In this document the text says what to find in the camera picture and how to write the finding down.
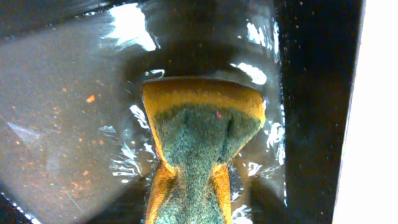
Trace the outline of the green yellow sponge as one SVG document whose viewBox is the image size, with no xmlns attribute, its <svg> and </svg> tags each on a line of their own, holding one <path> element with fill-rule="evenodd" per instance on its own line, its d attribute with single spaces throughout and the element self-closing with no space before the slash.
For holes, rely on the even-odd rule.
<svg viewBox="0 0 398 224">
<path fill-rule="evenodd" d="M 261 94 L 223 80 L 145 82 L 142 99 L 160 164 L 146 223 L 231 223 L 229 163 L 259 132 Z"/>
</svg>

